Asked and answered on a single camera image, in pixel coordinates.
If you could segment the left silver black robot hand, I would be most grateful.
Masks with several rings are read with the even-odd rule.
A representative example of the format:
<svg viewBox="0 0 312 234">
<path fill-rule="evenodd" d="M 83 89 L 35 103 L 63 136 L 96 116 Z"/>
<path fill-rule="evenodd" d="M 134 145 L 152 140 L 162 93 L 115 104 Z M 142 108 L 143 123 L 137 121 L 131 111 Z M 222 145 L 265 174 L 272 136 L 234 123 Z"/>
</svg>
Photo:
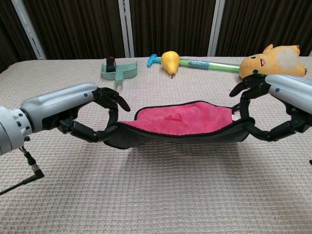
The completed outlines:
<svg viewBox="0 0 312 234">
<path fill-rule="evenodd" d="M 109 110 L 109 121 L 103 131 L 93 129 L 76 121 L 79 110 L 94 102 Z M 109 139 L 117 128 L 118 107 L 129 112 L 130 106 L 120 94 L 108 87 L 94 83 L 81 83 L 29 98 L 22 102 L 20 109 L 30 122 L 31 132 L 59 129 L 87 142 L 101 142 Z"/>
</svg>

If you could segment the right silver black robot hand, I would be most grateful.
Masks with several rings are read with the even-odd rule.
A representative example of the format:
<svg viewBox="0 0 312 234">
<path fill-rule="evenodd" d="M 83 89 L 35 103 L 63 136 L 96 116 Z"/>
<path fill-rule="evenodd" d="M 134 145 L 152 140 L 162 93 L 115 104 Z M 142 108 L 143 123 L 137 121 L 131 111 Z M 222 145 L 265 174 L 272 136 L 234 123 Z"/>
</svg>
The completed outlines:
<svg viewBox="0 0 312 234">
<path fill-rule="evenodd" d="M 239 111 L 242 118 L 248 118 L 251 99 L 270 94 L 281 101 L 291 120 L 270 131 L 262 131 L 254 125 L 245 129 L 255 138 L 267 142 L 278 141 L 296 133 L 304 133 L 312 126 L 312 81 L 290 75 L 252 74 L 242 79 L 230 92 L 230 97 L 242 93 Z"/>
</svg>

